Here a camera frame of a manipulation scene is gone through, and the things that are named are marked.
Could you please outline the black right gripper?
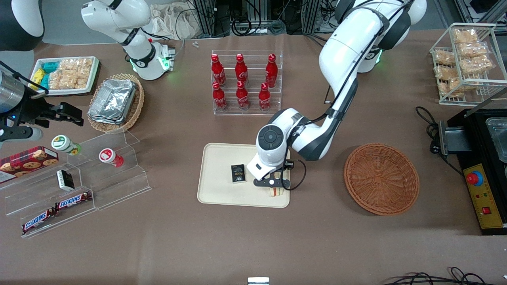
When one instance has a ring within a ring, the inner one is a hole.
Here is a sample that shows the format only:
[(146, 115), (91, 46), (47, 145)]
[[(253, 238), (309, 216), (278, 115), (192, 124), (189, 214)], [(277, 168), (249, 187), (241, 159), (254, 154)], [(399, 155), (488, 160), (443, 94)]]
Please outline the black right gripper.
[(75, 106), (61, 102), (60, 105), (52, 105), (46, 102), (44, 98), (31, 99), (30, 95), (24, 99), (11, 111), (11, 119), (14, 126), (22, 124), (37, 125), (42, 128), (49, 128), (49, 119), (61, 119), (83, 126), (83, 111)]

